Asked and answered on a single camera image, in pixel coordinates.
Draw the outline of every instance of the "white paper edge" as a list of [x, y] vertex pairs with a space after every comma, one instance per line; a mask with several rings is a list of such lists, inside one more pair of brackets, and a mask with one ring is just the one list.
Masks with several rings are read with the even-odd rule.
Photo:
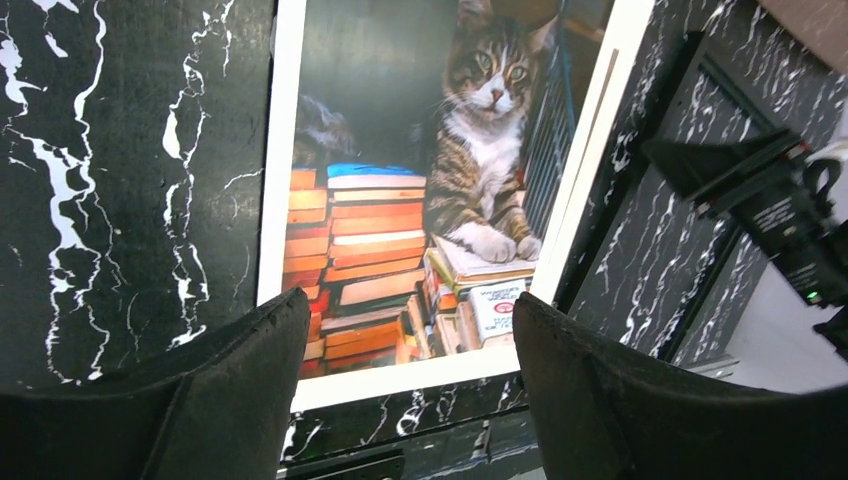
[[[294, 146], [306, 2], [286, 2], [285, 11], [277, 15], [257, 305], [271, 300], [282, 290], [284, 254], [280, 246], [285, 244], [286, 222], [279, 220], [285, 220], [288, 215], [288, 186], [291, 182], [291, 152]], [[547, 303], [553, 300], [565, 267], [652, 9], [653, 0], [617, 0], [610, 15], [530, 287], [531, 293]], [[606, 96], [601, 99], [607, 65], [616, 50], [618, 57], [615, 68], [607, 85]], [[292, 69], [297, 69], [297, 75], [291, 74]], [[596, 111], [598, 115], [592, 129], [591, 122]], [[328, 375], [298, 382], [291, 411], [312, 410], [517, 370], [519, 365], [515, 348], [497, 347], [405, 365]]]

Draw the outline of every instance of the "black frame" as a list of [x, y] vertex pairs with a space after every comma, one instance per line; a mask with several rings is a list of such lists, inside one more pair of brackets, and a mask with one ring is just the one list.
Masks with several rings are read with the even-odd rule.
[[[601, 214], [595, 230], [589, 238], [585, 250], [584, 261], [574, 269], [573, 273], [560, 282], [556, 298], [557, 307], [568, 313], [580, 291], [589, 271], [597, 259], [605, 240], [613, 228], [621, 209], [627, 205], [636, 193], [642, 178], [650, 166], [648, 160], [639, 153], [641, 142], [653, 138], [665, 138], [674, 125], [671, 124], [669, 112], [682, 107], [686, 102], [686, 92], [703, 72], [718, 84], [728, 99], [735, 103], [751, 118], [752, 124], [761, 131], [771, 131], [780, 128], [783, 122], [768, 106], [765, 100], [756, 94], [749, 82], [732, 66], [724, 51], [711, 40], [705, 32], [689, 32], [680, 53], [675, 59], [674, 66], [666, 76], [659, 98], [648, 115], [645, 125], [634, 144], [634, 162], [625, 170], [618, 180], [623, 188], [617, 189], [610, 198], [609, 207]], [[659, 359], [671, 362], [687, 332], [692, 327], [698, 313], [704, 305], [722, 270], [732, 256], [739, 240], [742, 229], [735, 223], [729, 223], [724, 238], [719, 242], [716, 260], [708, 268], [703, 283], [698, 292], [684, 306], [684, 313], [675, 328], [671, 339], [660, 350]]]

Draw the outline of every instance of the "photograph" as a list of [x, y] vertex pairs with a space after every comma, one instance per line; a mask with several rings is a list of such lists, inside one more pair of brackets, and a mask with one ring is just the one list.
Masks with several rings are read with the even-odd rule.
[[[626, 2], [293, 3], [277, 13], [258, 303], [308, 296], [301, 383], [514, 358], [513, 304], [578, 173], [594, 176], [578, 119], [597, 121], [609, 95], [617, 52], [600, 55]], [[638, 45], [644, 25], [629, 31]]]

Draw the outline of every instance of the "white wall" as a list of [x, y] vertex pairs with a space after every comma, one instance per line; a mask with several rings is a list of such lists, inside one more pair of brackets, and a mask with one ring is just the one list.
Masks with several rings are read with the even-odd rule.
[[[834, 134], [848, 138], [848, 108]], [[836, 217], [848, 219], [848, 165], [831, 195]], [[812, 331], [835, 309], [807, 307], [769, 266], [733, 334], [728, 353], [740, 360], [727, 381], [783, 392], [807, 392], [848, 383], [848, 363]]]

